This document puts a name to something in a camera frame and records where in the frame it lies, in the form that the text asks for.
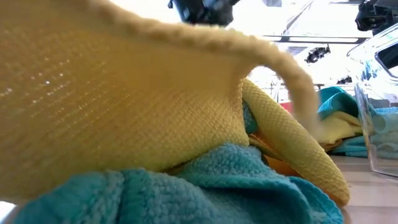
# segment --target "wooden table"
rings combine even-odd
[[[398,224],[398,179],[372,172],[368,159],[332,159],[351,191],[351,200],[343,210],[346,224]],[[397,160],[383,162],[398,167]]]

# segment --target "teal microfiber cloth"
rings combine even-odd
[[[342,224],[319,188],[271,170],[255,147],[225,144],[176,176],[143,169],[91,172],[28,203],[15,224]]]
[[[372,115],[374,131],[378,134],[387,134],[398,131],[398,108],[377,108]]]
[[[398,132],[388,134],[377,134],[371,136],[371,142],[376,147],[377,157],[381,159],[398,159]],[[336,155],[350,157],[367,157],[368,151],[365,146],[364,136],[350,138],[331,152]]]
[[[245,101],[243,101],[243,121],[244,129],[247,134],[253,134],[257,131],[257,122]]]
[[[353,96],[345,92],[342,88],[333,86],[318,91],[320,106],[318,115],[320,119],[325,119],[336,111],[348,113],[358,117],[358,106]]]

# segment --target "cloth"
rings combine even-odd
[[[362,134],[355,98],[337,86],[324,88],[318,94],[322,135],[317,140],[321,145]]]
[[[318,138],[318,142],[321,145],[332,145],[339,140],[362,134],[362,127],[359,119],[342,111],[336,111],[327,116],[321,122],[321,126],[322,135]]]
[[[375,147],[375,153],[381,159],[398,159],[398,132],[370,137],[371,144]],[[332,154],[351,157],[367,157],[368,150],[364,136],[347,139],[332,151]]]
[[[311,78],[273,43],[108,0],[7,1],[0,15],[0,200],[25,203],[85,172],[162,172],[226,142],[249,146],[244,100],[280,159],[348,202],[313,137]],[[294,117],[245,79],[260,65],[284,80]]]
[[[343,140],[340,139],[340,140],[337,140],[337,141],[336,141],[335,143],[333,143],[333,144],[320,144],[320,145],[321,145],[321,147],[327,152],[327,151],[329,151],[329,150],[331,150],[331,149],[334,149],[335,147],[341,145],[342,143],[343,143]]]
[[[14,223],[342,224],[343,216],[313,184],[272,171],[256,148],[226,144],[176,177],[143,169],[72,177]]]
[[[358,117],[358,106],[353,96],[345,92],[342,88],[332,86],[318,91],[320,106],[318,109],[319,117],[323,120],[334,112],[341,111],[355,118]]]
[[[340,87],[329,87],[319,92],[321,105],[318,113],[323,119],[321,124],[325,135],[320,138],[321,144],[333,144],[339,139],[343,143],[331,151],[332,154],[367,157],[361,123],[359,122],[356,100]],[[398,108],[369,108],[370,143],[376,154],[383,159],[397,159],[398,145]]]
[[[253,134],[257,131],[257,122],[251,114],[249,106],[245,101],[243,102],[243,122],[246,133]]]

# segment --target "plastic container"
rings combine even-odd
[[[347,56],[371,169],[398,177],[398,24]]]

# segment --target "yellow towel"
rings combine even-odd
[[[0,200],[24,203],[77,173],[162,171],[225,142],[247,146],[242,97],[282,159],[348,200],[309,134],[319,125],[311,79],[269,42],[107,0],[3,1],[0,29]],[[258,65],[284,79],[309,132],[243,81]]]
[[[342,143],[343,143],[343,140],[339,139],[339,140],[335,141],[335,143],[333,143],[333,144],[321,143],[320,146],[325,150],[325,152],[328,152],[328,151],[334,149],[335,147],[341,145]]]
[[[322,135],[319,136],[320,144],[334,144],[344,138],[350,138],[362,134],[361,123],[358,118],[337,111],[322,120]]]
[[[276,159],[321,188],[338,205],[347,204],[349,192],[344,177],[317,141],[283,107],[248,80],[243,85],[243,99],[257,121],[256,136],[266,144],[263,148],[271,149],[277,154]]]

